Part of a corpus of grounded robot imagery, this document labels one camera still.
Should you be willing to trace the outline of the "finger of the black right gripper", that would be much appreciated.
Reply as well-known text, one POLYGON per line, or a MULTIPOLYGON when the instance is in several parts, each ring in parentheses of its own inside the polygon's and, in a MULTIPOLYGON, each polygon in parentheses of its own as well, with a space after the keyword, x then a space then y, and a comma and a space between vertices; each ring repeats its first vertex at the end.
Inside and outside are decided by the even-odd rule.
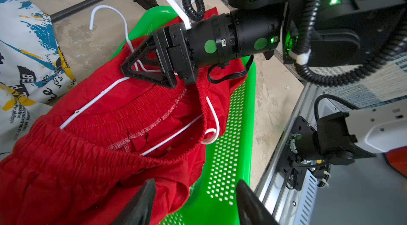
POLYGON ((122 72, 159 72, 158 33, 152 32, 121 64, 122 72))
POLYGON ((177 86, 177 80, 173 68, 171 66, 160 67, 160 73, 137 71, 131 68, 131 64, 123 63, 120 69, 125 77, 147 81, 155 85, 174 89, 177 86))

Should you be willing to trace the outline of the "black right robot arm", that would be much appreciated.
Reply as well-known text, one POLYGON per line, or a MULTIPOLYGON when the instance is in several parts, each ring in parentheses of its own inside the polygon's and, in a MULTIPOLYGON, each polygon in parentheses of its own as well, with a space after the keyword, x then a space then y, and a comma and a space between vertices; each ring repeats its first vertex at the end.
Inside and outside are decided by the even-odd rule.
POLYGON ((181 0, 182 23, 162 27, 126 59, 126 77, 166 88, 197 82, 198 70, 224 67, 279 42, 299 76, 340 87, 372 75, 407 45, 407 0, 228 0, 229 14, 204 18, 203 0, 181 0))

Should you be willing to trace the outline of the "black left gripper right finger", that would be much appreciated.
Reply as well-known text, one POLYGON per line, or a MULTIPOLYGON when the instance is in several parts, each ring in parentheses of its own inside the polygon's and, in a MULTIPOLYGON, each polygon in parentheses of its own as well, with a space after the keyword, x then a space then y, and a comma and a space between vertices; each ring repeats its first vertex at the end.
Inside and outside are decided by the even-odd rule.
POLYGON ((237 183, 236 202, 241 225, 279 225, 244 180, 237 183))

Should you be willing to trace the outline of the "white blue patterned shorts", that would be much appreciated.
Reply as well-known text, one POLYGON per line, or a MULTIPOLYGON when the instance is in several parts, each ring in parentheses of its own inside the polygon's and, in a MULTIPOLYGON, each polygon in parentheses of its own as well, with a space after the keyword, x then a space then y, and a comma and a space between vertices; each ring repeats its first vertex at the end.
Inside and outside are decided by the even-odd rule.
POLYGON ((74 85, 50 16, 29 0, 1 0, 1 159, 74 85))

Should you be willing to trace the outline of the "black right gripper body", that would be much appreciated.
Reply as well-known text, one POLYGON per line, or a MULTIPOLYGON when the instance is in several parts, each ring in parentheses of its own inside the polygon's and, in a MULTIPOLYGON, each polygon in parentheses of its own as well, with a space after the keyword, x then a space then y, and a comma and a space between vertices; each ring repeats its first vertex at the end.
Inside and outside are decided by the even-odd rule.
POLYGON ((154 52, 159 61, 161 74, 156 82, 160 86, 176 86, 176 77, 185 85, 197 82, 196 68, 187 45, 187 31, 184 24, 165 26, 152 32, 154 52))

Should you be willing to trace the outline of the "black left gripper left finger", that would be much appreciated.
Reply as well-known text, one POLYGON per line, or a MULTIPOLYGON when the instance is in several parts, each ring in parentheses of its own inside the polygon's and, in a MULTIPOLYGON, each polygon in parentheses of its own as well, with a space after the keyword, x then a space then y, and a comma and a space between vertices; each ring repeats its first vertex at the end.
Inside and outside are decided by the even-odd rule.
POLYGON ((148 179, 111 224, 149 225, 155 196, 155 179, 148 179))

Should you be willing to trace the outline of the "white plastic hanger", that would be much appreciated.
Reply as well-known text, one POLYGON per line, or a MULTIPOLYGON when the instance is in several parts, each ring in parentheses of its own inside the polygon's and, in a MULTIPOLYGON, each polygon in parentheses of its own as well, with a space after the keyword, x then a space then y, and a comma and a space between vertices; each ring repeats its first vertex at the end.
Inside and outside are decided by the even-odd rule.
POLYGON ((207 69, 196 84, 177 79, 174 89, 125 79, 119 66, 129 54, 125 45, 54 107, 54 147, 63 156, 105 166, 203 156, 225 131, 228 88, 211 84, 207 69))

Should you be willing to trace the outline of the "red shorts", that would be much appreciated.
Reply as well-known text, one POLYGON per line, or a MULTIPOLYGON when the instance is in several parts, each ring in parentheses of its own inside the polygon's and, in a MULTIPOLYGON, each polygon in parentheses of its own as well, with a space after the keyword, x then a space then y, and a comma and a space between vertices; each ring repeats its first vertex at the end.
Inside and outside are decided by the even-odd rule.
POLYGON ((1 162, 1 224, 109 225, 148 179, 156 196, 151 224, 178 211, 201 176, 205 141, 225 132, 230 97, 244 70, 199 70, 173 89, 123 79, 128 45, 69 91, 1 162))

